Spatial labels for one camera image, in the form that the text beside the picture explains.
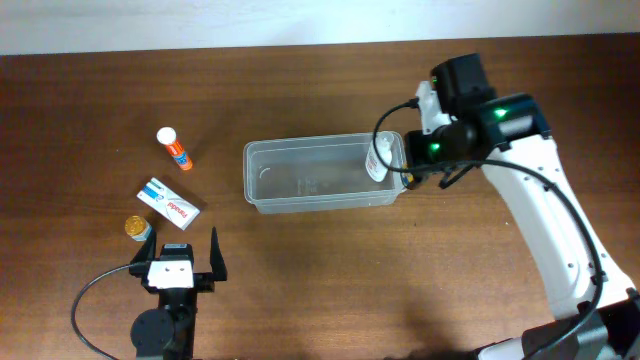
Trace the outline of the dark bottle white cap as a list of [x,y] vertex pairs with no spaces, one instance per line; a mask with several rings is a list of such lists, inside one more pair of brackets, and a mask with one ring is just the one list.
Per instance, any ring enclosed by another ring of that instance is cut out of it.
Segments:
[[411,173],[403,173],[401,175],[403,186],[407,190],[414,190],[416,188],[415,177]]

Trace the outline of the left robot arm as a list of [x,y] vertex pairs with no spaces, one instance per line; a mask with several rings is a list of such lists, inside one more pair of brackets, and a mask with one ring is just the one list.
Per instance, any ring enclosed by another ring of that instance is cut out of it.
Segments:
[[133,322],[130,338],[138,359],[191,359],[194,352],[197,300],[228,278],[217,230],[211,231],[208,272],[194,270],[193,247],[166,244],[156,250],[152,232],[132,258],[129,274],[158,297],[158,305]]

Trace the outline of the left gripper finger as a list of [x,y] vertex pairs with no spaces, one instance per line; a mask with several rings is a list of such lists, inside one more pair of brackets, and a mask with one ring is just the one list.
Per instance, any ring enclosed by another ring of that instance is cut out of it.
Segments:
[[215,227],[212,228],[211,232],[209,263],[215,281],[226,281],[228,279],[228,271],[221,253],[218,233]]
[[157,235],[154,230],[151,230],[147,239],[142,244],[141,248],[132,258],[132,263],[143,263],[153,261],[156,253],[156,239]]

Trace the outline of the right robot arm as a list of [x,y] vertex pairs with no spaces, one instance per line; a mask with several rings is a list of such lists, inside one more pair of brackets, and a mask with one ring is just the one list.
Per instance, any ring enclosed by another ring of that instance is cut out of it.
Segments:
[[543,280],[553,322],[476,349],[475,359],[636,359],[639,292],[600,242],[528,94],[498,97],[477,54],[449,59],[419,85],[422,127],[406,134],[414,188],[446,188],[478,167],[505,201]]

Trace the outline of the small jar gold lid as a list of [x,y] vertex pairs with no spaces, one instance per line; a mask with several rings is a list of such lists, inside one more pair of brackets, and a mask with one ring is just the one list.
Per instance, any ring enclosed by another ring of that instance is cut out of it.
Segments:
[[124,225],[125,232],[136,242],[144,242],[151,234],[152,227],[148,221],[141,216],[130,216]]

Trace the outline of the white spray bottle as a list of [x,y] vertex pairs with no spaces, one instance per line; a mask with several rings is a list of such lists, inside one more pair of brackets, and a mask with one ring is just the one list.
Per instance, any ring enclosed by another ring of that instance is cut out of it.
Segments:
[[391,165],[394,136],[390,132],[378,133],[370,142],[365,159],[365,169],[369,177],[375,182],[382,182],[388,173],[387,166]]

